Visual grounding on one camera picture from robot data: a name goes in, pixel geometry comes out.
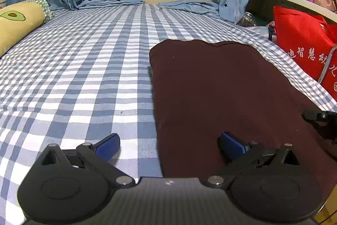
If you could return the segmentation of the maroon printed t-shirt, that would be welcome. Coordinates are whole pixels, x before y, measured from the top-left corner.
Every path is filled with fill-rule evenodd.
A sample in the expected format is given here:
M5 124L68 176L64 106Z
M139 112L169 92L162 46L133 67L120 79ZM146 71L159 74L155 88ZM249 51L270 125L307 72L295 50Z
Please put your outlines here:
M217 139L228 131L268 148L295 147L327 198L336 161L302 118L318 107L255 48L235 42L165 40L149 53L160 165L169 178L207 178L223 167Z

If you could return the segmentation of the blue checked bed sheet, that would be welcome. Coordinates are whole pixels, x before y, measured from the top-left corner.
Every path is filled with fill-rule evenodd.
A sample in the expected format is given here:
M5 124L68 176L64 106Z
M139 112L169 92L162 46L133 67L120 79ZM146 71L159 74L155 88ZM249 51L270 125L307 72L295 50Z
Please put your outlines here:
M319 108L336 110L281 48L244 27L148 4L58 10L1 57L2 224L23 223L17 189L51 143L74 149L116 132L118 169L161 176L148 56L166 39L253 46Z

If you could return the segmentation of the red fabric tote bag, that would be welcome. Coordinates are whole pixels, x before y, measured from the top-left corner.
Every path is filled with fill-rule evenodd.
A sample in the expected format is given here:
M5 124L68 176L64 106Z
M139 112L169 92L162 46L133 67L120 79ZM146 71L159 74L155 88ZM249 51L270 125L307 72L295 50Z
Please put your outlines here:
M336 25L321 15L274 7L277 44L336 98Z

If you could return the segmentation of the yellow avocado print pillow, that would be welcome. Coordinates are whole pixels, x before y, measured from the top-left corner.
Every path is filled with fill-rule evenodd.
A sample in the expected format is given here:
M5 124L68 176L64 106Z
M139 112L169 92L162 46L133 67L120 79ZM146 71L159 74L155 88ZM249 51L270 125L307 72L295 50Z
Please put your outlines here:
M19 2L1 9L1 57L22 38L41 26L45 20L42 7L37 3Z

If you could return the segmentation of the green checked cushion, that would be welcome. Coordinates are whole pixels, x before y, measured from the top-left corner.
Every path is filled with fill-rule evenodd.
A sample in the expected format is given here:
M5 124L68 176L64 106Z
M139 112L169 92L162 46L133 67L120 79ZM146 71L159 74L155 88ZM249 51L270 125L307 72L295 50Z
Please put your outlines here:
M35 3L41 6L43 14L45 16L44 23L53 19L54 13L50 10L50 4L47 0L27 0L26 2Z

